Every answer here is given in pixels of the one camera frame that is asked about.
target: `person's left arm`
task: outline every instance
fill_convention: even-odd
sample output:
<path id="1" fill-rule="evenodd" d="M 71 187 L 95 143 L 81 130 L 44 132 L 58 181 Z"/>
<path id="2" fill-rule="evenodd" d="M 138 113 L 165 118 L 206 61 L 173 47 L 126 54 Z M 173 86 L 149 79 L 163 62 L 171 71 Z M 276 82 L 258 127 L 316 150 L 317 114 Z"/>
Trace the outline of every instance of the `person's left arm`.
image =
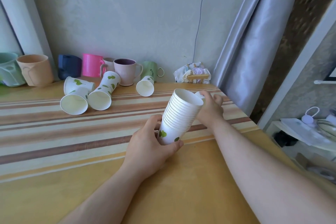
<path id="1" fill-rule="evenodd" d="M 159 128 L 161 119 L 160 114 L 151 116 L 133 134 L 120 169 L 60 223 L 121 223 L 142 181 L 183 146 L 180 140 L 165 146 L 159 144 L 154 130 Z"/>

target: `wooden table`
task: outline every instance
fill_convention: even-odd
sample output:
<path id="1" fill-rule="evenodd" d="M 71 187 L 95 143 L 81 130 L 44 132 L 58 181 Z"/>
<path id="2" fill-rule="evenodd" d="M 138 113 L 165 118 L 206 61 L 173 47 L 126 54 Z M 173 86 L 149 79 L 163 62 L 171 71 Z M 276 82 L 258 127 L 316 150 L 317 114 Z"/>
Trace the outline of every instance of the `wooden table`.
<path id="1" fill-rule="evenodd" d="M 119 86 L 109 109 L 71 116 L 59 107 L 62 88 L 0 88 L 0 223 L 58 222 L 119 169 L 132 133 L 163 113 L 175 88 L 224 95 L 213 85 L 156 83 L 145 98 Z M 248 139 L 296 168 L 227 97 L 223 108 Z M 258 223 L 213 138 L 195 121 L 185 146 L 140 186 L 123 223 Z"/>

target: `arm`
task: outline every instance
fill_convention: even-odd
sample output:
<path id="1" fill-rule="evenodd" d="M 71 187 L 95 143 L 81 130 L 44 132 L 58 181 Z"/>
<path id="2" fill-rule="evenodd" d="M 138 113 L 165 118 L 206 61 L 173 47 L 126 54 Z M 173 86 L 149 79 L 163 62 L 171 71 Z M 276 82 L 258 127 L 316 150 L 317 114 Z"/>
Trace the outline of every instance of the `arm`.
<path id="1" fill-rule="evenodd" d="M 329 195 L 227 123 L 219 95 L 201 94 L 206 103 L 198 119 L 212 130 L 235 182 L 262 224 L 335 222 L 336 202 Z"/>
<path id="2" fill-rule="evenodd" d="M 121 223 L 141 182 L 183 146 L 183 141 L 165 146 L 158 143 L 154 130 L 159 129 L 161 118 L 160 114 L 151 116 L 133 134 L 120 169 L 60 223 Z"/>

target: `gray satin curtain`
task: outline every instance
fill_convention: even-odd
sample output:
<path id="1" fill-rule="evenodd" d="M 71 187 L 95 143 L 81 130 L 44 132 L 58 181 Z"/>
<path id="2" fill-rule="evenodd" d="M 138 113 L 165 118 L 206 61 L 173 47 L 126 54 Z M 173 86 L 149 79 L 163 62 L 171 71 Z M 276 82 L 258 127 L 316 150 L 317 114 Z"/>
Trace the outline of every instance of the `gray satin curtain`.
<path id="1" fill-rule="evenodd" d="M 212 74 L 247 115 L 263 88 L 295 0 L 244 0 Z"/>

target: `person's left hand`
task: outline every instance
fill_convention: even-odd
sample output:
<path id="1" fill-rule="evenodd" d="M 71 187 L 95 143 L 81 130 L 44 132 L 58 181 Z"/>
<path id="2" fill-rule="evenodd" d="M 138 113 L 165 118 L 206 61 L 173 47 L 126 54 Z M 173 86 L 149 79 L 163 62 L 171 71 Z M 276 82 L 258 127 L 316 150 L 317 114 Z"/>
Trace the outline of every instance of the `person's left hand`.
<path id="1" fill-rule="evenodd" d="M 126 150 L 123 167 L 131 169 L 143 180 L 158 171 L 166 159 L 183 146 L 181 140 L 160 145 L 154 130 L 160 128 L 158 121 L 161 120 L 161 114 L 152 115 L 144 127 L 133 134 Z"/>

